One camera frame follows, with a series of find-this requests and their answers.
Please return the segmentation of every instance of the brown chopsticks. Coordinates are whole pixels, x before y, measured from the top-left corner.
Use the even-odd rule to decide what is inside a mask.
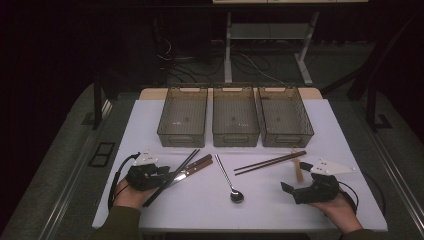
[[[290,160],[292,158],[300,157],[300,156],[303,156],[305,154],[306,154],[306,151],[300,151],[300,152],[292,153],[292,154],[289,154],[289,155],[286,155],[286,156],[282,156],[282,157],[274,158],[274,159],[271,159],[271,160],[255,163],[255,164],[252,164],[252,165],[244,166],[244,167],[241,167],[241,168],[236,168],[236,169],[234,169],[234,171],[239,171],[239,170],[243,170],[243,169],[246,169],[246,168],[253,167],[249,170],[238,172],[235,175],[237,176],[237,175],[240,175],[240,174],[251,172],[251,171],[254,171],[254,170],[257,170],[257,169],[260,169],[260,168],[264,168],[264,167],[267,167],[267,166],[270,166],[270,165],[273,165],[273,164],[276,164],[276,163],[280,163],[280,162]]]

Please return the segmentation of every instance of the black clamp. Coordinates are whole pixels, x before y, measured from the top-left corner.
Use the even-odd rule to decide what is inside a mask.
[[[313,166],[309,163],[300,162],[300,168],[308,172]],[[340,191],[339,182],[333,175],[326,176],[316,173],[311,173],[313,183],[306,188],[294,189],[292,186],[281,182],[281,187],[284,192],[293,195],[296,204],[326,202],[333,200]]]

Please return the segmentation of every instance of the metal frame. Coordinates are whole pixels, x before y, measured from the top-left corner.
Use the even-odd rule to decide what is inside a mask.
[[[280,34],[276,34],[273,36],[271,34],[271,30],[267,30],[265,32],[268,33],[268,35],[261,36],[261,34],[254,34],[252,35],[251,32],[247,33],[246,31],[243,31],[243,28],[247,29],[247,25],[250,25],[249,27],[263,27],[264,25],[260,26],[252,26],[252,24],[233,24],[231,22],[231,12],[227,13],[227,33],[226,33],[226,45],[225,45],[225,60],[224,60],[224,80],[225,82],[232,82],[232,71],[231,71],[231,39],[303,39],[303,45],[300,49],[299,53],[295,53],[294,57],[296,59],[296,64],[299,68],[300,74],[302,75],[302,79],[306,86],[311,86],[313,84],[311,76],[309,75],[308,68],[304,62],[306,53],[308,51],[309,45],[312,40],[312,35],[315,30],[315,25],[317,23],[319,16],[319,12],[315,11],[312,14],[311,21],[306,24],[275,24],[270,26],[268,24],[268,27],[281,28],[279,29]]]

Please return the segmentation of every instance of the white table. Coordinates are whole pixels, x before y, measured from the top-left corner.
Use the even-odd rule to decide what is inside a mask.
[[[110,185],[125,158],[149,148],[159,158],[157,166],[170,166],[172,171],[194,150],[161,146],[156,130],[163,104],[164,100],[136,101],[93,221],[94,228],[100,227],[108,215]],[[358,194],[358,217],[363,226],[387,231],[387,223],[359,171],[328,101],[315,98],[304,100],[304,104],[315,135],[304,149],[307,155],[300,157],[300,160],[314,164],[322,157],[355,167],[357,172],[336,177]],[[237,167],[289,154],[290,149],[265,148],[260,138],[255,148],[215,148],[212,144],[211,119],[212,100],[209,98],[206,146],[193,161],[206,154],[219,154],[231,182],[245,195],[245,201],[241,204],[231,202],[230,188],[214,159],[212,165],[166,189],[150,207],[141,209],[140,228],[152,232],[316,232],[335,229],[320,211],[308,205],[295,204],[292,195],[282,191],[281,181],[295,188],[311,184],[310,174],[305,171],[305,183],[296,183],[292,162],[234,175],[233,169]],[[126,164],[121,178],[126,175],[130,165],[130,162]],[[355,199],[349,189],[345,190]]]

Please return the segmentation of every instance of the chopsticks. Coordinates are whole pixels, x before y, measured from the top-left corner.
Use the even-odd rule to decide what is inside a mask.
[[[153,194],[152,194],[152,196],[150,196],[150,198],[149,199],[147,199],[147,201],[143,204],[143,207],[148,207],[148,206],[150,206],[150,204],[152,204],[152,202],[159,196],[159,194],[161,194],[162,193],[162,191],[163,190],[165,190],[173,181],[174,181],[174,178],[177,176],[177,174],[178,173],[180,173],[181,172],[181,170],[183,170],[184,168],[185,168],[185,166],[187,166],[187,164],[191,161],[191,159],[193,159],[194,158],[194,156],[196,156],[196,154],[198,153],[200,151],[200,149],[195,149],[191,154],[190,154],[190,156],[188,156],[188,158],[186,159],[186,160],[184,160],[184,162],[177,168],[177,170],[175,170],[175,172],[174,172],[174,176],[171,178],[171,179],[169,179],[169,180],[167,180],[167,181],[165,181],[165,183],[164,184],[162,184],[162,186],[160,186],[159,188],[158,188],[158,190],[156,190],[156,192],[154,192]]]
[[[300,156],[303,156],[305,154],[306,154],[306,151],[300,151],[300,152],[292,153],[292,154],[289,154],[289,155],[286,155],[286,156],[282,156],[282,157],[274,158],[274,159],[271,159],[271,160],[255,163],[255,164],[252,164],[252,165],[244,166],[244,167],[241,167],[241,168],[236,168],[236,169],[234,169],[234,171],[239,171],[239,170],[243,170],[243,169],[246,169],[246,168],[253,167],[249,170],[238,172],[235,175],[236,176],[241,175],[241,174],[251,172],[251,171],[254,171],[254,170],[257,170],[257,169],[260,169],[260,168],[264,168],[264,167],[267,167],[267,166],[274,165],[276,163],[284,162],[284,161],[290,160],[292,158],[300,157]]]

